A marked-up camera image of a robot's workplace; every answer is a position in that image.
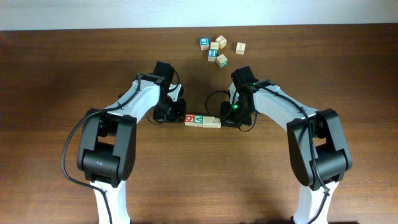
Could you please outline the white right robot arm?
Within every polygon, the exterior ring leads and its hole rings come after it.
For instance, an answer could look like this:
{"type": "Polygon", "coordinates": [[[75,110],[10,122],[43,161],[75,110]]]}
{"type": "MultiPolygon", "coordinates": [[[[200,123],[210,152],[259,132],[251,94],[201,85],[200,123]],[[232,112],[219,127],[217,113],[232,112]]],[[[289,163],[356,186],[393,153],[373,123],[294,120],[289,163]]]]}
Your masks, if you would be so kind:
{"type": "Polygon", "coordinates": [[[317,110],[285,94],[270,80],[259,81],[250,67],[231,74],[229,100],[221,104],[222,126],[254,127],[263,114],[287,132],[292,171],[300,182],[293,223],[326,223],[331,197],[353,165],[338,113],[317,110]]]}

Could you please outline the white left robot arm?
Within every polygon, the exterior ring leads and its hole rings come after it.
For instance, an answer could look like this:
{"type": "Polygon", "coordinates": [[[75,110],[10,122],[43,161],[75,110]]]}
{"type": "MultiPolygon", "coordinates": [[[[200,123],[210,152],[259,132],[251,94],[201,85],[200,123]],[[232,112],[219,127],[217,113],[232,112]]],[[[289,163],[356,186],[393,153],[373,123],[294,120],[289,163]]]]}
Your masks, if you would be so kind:
{"type": "Polygon", "coordinates": [[[130,223],[126,181],[136,158],[138,122],[149,110],[158,123],[182,123],[186,102],[177,71],[157,62],[151,73],[138,73],[132,87],[103,110],[90,109],[83,122],[77,168],[95,192],[100,223],[130,223]]]}

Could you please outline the wooden block green V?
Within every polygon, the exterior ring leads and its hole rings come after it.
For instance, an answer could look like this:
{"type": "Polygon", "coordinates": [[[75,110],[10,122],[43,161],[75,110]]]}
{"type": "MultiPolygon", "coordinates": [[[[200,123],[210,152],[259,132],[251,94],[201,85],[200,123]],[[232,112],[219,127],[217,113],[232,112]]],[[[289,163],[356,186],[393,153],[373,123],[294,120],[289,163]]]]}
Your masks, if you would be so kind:
{"type": "Polygon", "coordinates": [[[203,115],[196,114],[194,116],[194,126],[202,127],[203,126],[203,115]]]}

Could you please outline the wooden block number 8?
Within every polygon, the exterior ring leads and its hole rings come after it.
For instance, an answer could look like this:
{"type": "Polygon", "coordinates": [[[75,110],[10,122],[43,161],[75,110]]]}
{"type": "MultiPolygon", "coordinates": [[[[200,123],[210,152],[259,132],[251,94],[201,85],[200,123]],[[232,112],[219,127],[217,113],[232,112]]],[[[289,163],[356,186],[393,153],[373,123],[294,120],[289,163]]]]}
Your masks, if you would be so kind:
{"type": "Polygon", "coordinates": [[[211,116],[204,116],[203,117],[203,127],[204,128],[212,128],[214,117],[211,116]]]}

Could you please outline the wooden block with animal drawing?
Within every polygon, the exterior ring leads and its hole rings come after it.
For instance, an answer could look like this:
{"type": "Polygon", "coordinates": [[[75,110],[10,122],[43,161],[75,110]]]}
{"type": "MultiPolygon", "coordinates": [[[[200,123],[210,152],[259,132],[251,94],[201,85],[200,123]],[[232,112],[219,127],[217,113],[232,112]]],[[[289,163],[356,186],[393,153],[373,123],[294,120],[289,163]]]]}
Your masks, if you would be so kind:
{"type": "Polygon", "coordinates": [[[211,127],[212,128],[220,128],[221,127],[221,120],[219,118],[213,118],[211,127]]]}

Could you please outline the wooden block red Q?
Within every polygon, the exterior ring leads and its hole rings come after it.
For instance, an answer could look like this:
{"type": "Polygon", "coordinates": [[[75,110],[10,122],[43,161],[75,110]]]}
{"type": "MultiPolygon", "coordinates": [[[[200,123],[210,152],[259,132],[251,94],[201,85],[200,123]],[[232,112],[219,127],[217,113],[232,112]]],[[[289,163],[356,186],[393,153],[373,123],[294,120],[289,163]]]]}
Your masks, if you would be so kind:
{"type": "Polygon", "coordinates": [[[186,114],[184,123],[186,126],[194,126],[195,115],[194,114],[186,114]]]}

